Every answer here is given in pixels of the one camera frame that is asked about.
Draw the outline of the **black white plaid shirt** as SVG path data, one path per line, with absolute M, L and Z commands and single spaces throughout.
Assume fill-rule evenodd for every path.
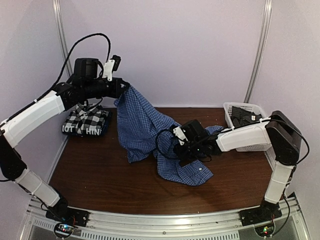
M 92 105 L 86 106 L 77 104 L 75 109 L 70 112 L 62 126 L 67 125 L 80 129 L 89 127 L 101 129 L 104 121 L 102 111 L 104 110 L 98 109 L 98 107 L 93 107 Z

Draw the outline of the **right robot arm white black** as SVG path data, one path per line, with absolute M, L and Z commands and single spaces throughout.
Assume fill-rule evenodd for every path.
M 270 117 L 256 122 L 215 133 L 209 133 L 194 119 L 174 127 L 172 133 L 179 141 L 173 151 L 181 165 L 238 148 L 271 145 L 275 166 L 256 216 L 266 221 L 278 210 L 278 203 L 298 165 L 302 142 L 301 132 L 281 111 L 274 111 Z

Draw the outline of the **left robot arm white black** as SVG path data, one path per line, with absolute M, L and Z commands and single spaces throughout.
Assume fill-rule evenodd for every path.
M 101 64 L 98 59 L 76 59 L 73 75 L 67 82 L 53 86 L 42 99 L 35 100 L 0 125 L 0 170 L 3 176 L 43 201 L 61 222 L 72 218 L 67 200 L 28 169 L 15 147 L 44 122 L 76 104 L 93 98 L 116 99 L 123 94 L 129 88 L 129 83 L 113 77 L 113 72 L 117 71 L 120 62 L 120 56 L 113 55 L 101 66 L 102 74 L 98 76 L 98 66 Z

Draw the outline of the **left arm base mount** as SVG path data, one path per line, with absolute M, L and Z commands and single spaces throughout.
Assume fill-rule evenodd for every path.
M 89 212 L 72 207 L 62 207 L 60 209 L 49 207 L 45 217 L 73 227 L 86 227 L 89 219 Z

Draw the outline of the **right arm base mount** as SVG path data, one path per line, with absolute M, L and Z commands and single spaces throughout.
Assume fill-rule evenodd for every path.
M 282 215 L 282 211 L 279 208 L 270 210 L 262 206 L 241 210 L 239 212 L 239 217 L 243 227 L 270 222 L 272 219 L 280 218 Z

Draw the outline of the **blue checked long sleeve shirt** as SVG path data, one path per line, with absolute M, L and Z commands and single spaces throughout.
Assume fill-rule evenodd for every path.
M 200 160 L 181 166 L 174 146 L 179 140 L 169 131 L 180 126 L 171 117 L 156 110 L 133 86 L 114 101 L 117 110 L 119 144 L 126 149 L 129 163 L 153 155 L 158 175 L 171 182 L 200 186 L 213 173 Z

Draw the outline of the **white plastic laundry basket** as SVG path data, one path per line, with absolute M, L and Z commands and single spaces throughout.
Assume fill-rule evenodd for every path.
M 268 118 L 265 111 L 258 105 L 241 102 L 223 103 L 225 121 L 232 131 L 222 138 L 222 144 L 227 146 L 228 149 L 235 149 L 238 152 L 264 152 L 270 149 L 272 144 L 266 130 L 266 125 L 269 122 L 259 120 L 255 124 L 235 128 L 230 118 L 232 107 L 242 108 L 257 115 L 261 114 L 262 119 Z

